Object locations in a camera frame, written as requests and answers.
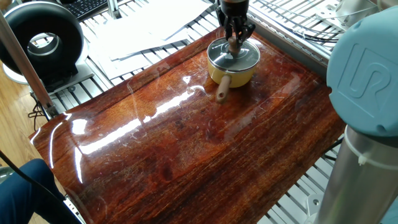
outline keyboard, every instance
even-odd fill
[[[83,21],[108,7],[107,0],[77,0],[71,4],[64,4],[79,21]]]

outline wooden floor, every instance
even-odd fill
[[[27,85],[15,83],[7,78],[0,62],[0,150],[17,166],[22,166],[34,158],[41,158],[35,147],[30,144],[28,136],[34,132],[34,121],[27,114],[35,106]],[[36,127],[41,127],[47,120],[37,118]],[[34,214],[30,224],[47,223]]]

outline yellow pot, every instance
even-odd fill
[[[229,88],[246,84],[254,74],[260,60],[260,51],[252,43],[243,43],[238,54],[228,51],[229,43],[225,38],[213,41],[207,49],[207,62],[211,79],[219,84],[216,100],[225,101]]]

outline glossy wooden board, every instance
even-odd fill
[[[314,73],[254,34],[252,80],[215,102],[217,29],[31,138],[88,223],[256,223],[343,132]]]

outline blue jeans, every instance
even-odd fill
[[[29,161],[20,170],[63,201],[54,175],[42,159]],[[0,184],[0,224],[28,223],[34,212],[49,223],[71,223],[60,209],[47,195],[16,173]]]

